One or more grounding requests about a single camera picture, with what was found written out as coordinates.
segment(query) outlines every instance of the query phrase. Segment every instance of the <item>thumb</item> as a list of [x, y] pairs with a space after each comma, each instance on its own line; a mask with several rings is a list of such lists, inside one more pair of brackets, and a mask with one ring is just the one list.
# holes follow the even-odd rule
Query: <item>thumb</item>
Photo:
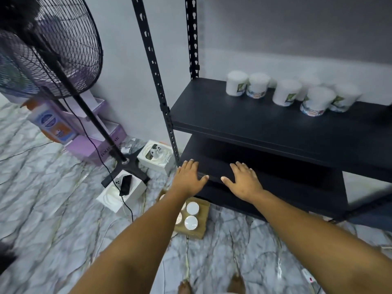
[[230, 191], [233, 191], [234, 183], [228, 179], [226, 176], [221, 177], [222, 182], [230, 189]]
[[204, 175], [201, 179], [200, 179], [200, 184], [202, 185], [202, 187], [204, 187], [204, 185], [208, 182], [208, 179], [210, 177], [208, 175]]

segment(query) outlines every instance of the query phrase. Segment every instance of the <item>hand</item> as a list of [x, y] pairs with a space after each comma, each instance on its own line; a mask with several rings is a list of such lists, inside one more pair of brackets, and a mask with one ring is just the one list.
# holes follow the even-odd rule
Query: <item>hand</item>
[[196, 195], [204, 185], [207, 183], [209, 176], [204, 175], [202, 179], [197, 178], [197, 167], [199, 162], [191, 159], [189, 162], [184, 161], [182, 166], [177, 169], [177, 173], [174, 176], [171, 189], [181, 194], [184, 194], [186, 198]]
[[252, 168], [248, 168], [245, 163], [239, 162], [230, 164], [230, 167], [234, 172], [236, 182], [233, 183], [225, 176], [221, 177], [221, 180], [238, 198], [252, 203], [255, 196], [265, 192]]

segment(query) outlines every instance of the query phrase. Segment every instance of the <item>fan grille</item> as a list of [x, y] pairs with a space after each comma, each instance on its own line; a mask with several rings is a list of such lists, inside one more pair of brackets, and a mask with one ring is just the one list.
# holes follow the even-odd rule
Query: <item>fan grille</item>
[[[37, 34], [55, 54], [78, 93], [88, 90], [102, 69], [102, 46], [84, 0], [39, 0], [39, 12], [28, 31]], [[4, 21], [17, 26], [15, 20]], [[0, 30], [0, 88], [30, 97], [46, 86], [56, 98], [71, 96], [43, 62], [37, 50], [16, 34]]]

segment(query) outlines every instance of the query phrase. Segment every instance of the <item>black pedestal fan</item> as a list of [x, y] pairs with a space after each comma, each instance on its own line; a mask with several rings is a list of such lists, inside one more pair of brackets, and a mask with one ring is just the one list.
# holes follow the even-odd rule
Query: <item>black pedestal fan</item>
[[147, 182], [135, 165], [139, 151], [121, 153], [80, 96], [97, 81], [102, 58], [98, 31], [84, 0], [0, 1], [0, 91], [27, 98], [42, 94], [40, 90], [52, 100], [73, 97], [118, 161], [102, 182], [104, 187], [121, 169]]

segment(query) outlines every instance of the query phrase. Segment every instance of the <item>fan pole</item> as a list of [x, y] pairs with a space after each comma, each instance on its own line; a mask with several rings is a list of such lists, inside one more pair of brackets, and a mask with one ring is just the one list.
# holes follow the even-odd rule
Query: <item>fan pole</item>
[[109, 143], [110, 147], [112, 148], [112, 153], [115, 155], [115, 159], [121, 162], [123, 165], [128, 164], [129, 159], [121, 153], [120, 149], [116, 146], [113, 139], [110, 137], [109, 133], [106, 132], [105, 128], [102, 127], [100, 122], [95, 117], [94, 113], [88, 107], [88, 105], [84, 102], [76, 88], [73, 84], [69, 81], [66, 74], [62, 70], [60, 63], [57, 61], [55, 55], [51, 53], [50, 50], [47, 49], [46, 45], [37, 37], [35, 33], [31, 33], [29, 35], [30, 40], [32, 41], [33, 45], [35, 46], [36, 51], [41, 56], [42, 60], [45, 64], [56, 74], [57, 78], [61, 81], [64, 87], [68, 90], [68, 92], [72, 95], [75, 99], [76, 103], [79, 104], [81, 109], [86, 113], [86, 116], [91, 120], [94, 126], [98, 129], [99, 133], [105, 138], [105, 140]]

